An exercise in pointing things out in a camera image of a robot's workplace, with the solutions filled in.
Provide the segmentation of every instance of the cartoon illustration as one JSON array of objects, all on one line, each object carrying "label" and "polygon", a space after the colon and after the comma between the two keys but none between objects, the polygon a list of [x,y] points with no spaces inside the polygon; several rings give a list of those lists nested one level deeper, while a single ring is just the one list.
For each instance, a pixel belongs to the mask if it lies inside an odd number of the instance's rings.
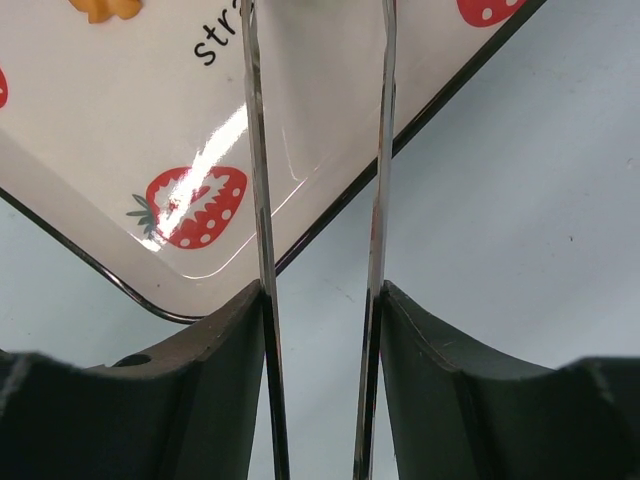
[{"label": "cartoon illustration", "polygon": [[2,73],[2,68],[0,68],[0,108],[7,104],[7,100],[9,100],[9,84]]},{"label": "cartoon illustration", "polygon": [[458,9],[465,22],[474,27],[491,27],[511,15],[526,0],[457,0]]},{"label": "cartoon illustration", "polygon": [[247,176],[237,168],[214,166],[208,172],[191,167],[168,170],[133,195],[142,207],[127,213],[140,217],[149,238],[159,236],[178,248],[203,248],[218,238],[236,214]]},{"label": "cartoon illustration", "polygon": [[89,23],[103,23],[114,15],[123,20],[135,17],[142,9],[140,0],[69,0],[76,10],[88,14]]}]

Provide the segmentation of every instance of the metal bar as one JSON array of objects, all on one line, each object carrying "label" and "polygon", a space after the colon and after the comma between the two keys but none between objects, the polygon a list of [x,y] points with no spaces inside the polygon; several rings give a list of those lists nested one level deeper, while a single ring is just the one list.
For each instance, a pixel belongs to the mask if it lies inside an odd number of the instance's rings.
[{"label": "metal bar", "polygon": [[353,480],[370,480],[373,471],[373,440],[376,396],[378,391],[380,331],[382,326],[380,294],[384,282],[387,215],[389,210],[389,180],[391,176],[391,156],[393,148],[396,94],[396,0],[382,1],[387,31],[387,45],[384,52],[378,144],[378,184],[371,219],[369,277],[362,346],[362,364],[360,367],[360,393],[358,398]]},{"label": "metal bar", "polygon": [[253,196],[256,214],[256,235],[262,287],[262,318],[264,323],[267,382],[271,409],[271,438],[276,480],[289,480],[289,446],[282,378],[280,324],[276,288],[275,254],[271,225],[271,200],[260,76],[258,22],[253,0],[241,0],[242,39],[245,59],[245,96],[249,120],[249,142],[253,169]]}]

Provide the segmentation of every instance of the strawberry print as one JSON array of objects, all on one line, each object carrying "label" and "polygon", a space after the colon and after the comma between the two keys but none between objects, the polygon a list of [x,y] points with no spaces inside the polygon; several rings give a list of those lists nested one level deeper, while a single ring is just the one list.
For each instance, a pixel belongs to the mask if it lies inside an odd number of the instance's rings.
[{"label": "strawberry print", "polygon": [[473,27],[491,27],[516,13],[526,0],[458,0],[465,22]]},{"label": "strawberry print", "polygon": [[7,84],[7,78],[0,68],[0,108],[7,104],[7,100],[9,100],[9,85]]},{"label": "strawberry print", "polygon": [[236,214],[247,189],[247,176],[237,168],[212,167],[204,177],[191,167],[158,175],[145,196],[133,195],[142,207],[127,213],[140,217],[149,238],[163,238],[178,248],[211,245]]}]

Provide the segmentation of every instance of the light blue background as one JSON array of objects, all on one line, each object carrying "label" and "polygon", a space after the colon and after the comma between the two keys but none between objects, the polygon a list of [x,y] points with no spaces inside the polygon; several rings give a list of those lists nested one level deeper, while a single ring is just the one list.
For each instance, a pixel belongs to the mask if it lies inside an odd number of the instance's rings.
[{"label": "light blue background", "polygon": [[[640,354],[639,25],[638,0],[542,7],[394,160],[387,278],[532,362]],[[351,473],[372,195],[279,277],[294,478]],[[1,348],[109,364],[181,328],[0,220]],[[273,478],[264,390],[253,480]],[[384,401],[377,434],[397,478]]]}]

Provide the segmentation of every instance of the tray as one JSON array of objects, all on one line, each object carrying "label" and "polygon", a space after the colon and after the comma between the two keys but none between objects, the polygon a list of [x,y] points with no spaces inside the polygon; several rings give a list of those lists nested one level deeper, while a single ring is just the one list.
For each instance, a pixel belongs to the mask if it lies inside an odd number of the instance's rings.
[{"label": "tray", "polygon": [[[542,0],[398,5],[406,142]],[[0,19],[2,196],[155,313],[192,321],[258,276],[236,0],[154,0],[89,24],[68,1]],[[373,174],[382,8],[260,9],[276,257]]]}]

